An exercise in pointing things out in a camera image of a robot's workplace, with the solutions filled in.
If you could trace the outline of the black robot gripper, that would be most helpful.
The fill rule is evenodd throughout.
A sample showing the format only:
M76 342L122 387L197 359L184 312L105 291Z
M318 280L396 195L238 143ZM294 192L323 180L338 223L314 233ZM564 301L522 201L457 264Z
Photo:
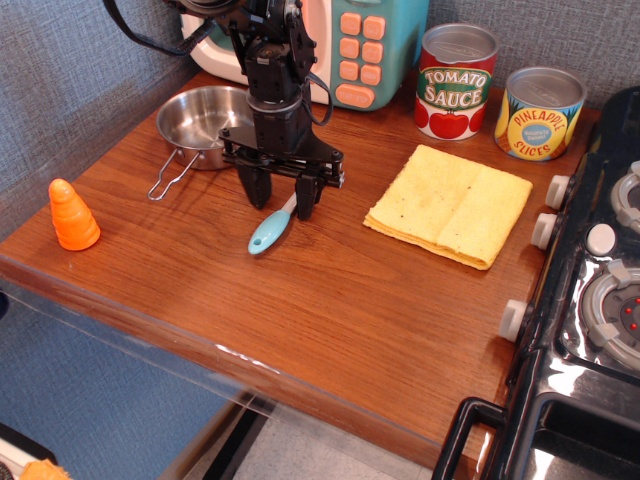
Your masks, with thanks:
M247 199L256 209L271 197L270 173L291 178L305 174L295 183L297 216L309 220L324 184L340 188L344 183L342 152L313 132L316 121L305 94L280 103L251 94L245 98L253 122L219 130L225 160L236 166Z

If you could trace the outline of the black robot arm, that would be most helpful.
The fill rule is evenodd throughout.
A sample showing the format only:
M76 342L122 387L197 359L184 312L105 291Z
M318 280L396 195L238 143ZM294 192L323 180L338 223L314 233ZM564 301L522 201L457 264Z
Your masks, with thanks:
M261 209L271 196L274 174L295 181L297 215L311 217L326 186L344 181L343 154L320 140L312 112L316 43L305 28L299 1L178 1L181 13L215 24L231 39L248 80L250 127L226 127L219 138L234 164L249 202Z

